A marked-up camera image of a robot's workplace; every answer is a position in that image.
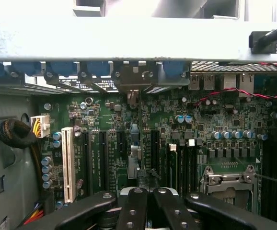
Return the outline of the CPU socket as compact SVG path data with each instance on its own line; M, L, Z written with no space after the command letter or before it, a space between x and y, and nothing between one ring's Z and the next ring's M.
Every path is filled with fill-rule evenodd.
M215 173L211 166L206 166L199 181L199 191L251 211L254 174L254 166L250 164L239 173Z

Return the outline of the white expansion slot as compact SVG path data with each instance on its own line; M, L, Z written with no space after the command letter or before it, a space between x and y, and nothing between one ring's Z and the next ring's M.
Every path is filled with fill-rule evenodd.
M74 135L72 127L65 127L62 134L62 166L64 180L64 202L73 203L76 199Z

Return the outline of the green motherboard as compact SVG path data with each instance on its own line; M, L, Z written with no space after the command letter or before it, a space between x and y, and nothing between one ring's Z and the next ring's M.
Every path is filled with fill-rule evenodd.
M277 222L277 92L171 91L142 96L142 146L145 167L128 179L126 97L54 95L36 99L40 115L50 117L50 135L41 139L45 207L64 202L62 134L73 128L76 199L102 190L147 190L169 185L169 144L177 145L178 190L199 191L206 166L215 173L241 173L253 165L253 212Z

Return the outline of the white power connector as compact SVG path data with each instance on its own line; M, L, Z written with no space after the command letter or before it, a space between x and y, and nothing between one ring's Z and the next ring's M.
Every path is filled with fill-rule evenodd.
M49 115L39 115L31 117L31 132L37 138L44 138L50 135L50 117Z

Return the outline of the black PC case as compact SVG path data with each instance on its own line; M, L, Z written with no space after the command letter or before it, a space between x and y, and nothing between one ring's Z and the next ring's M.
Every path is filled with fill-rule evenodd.
M45 207L41 138L31 132L39 116L36 99L65 94L120 94L112 77L117 61L152 61L156 86L145 94L171 91L277 92L277 22L248 22L246 0L204 1L204 14L185 14L188 0L83 1L86 17L60 16L48 0L0 0L0 230L17 228L56 210ZM118 208L130 186L122 190ZM170 230L147 190L145 230ZM110 211L87 230L116 230L120 211Z

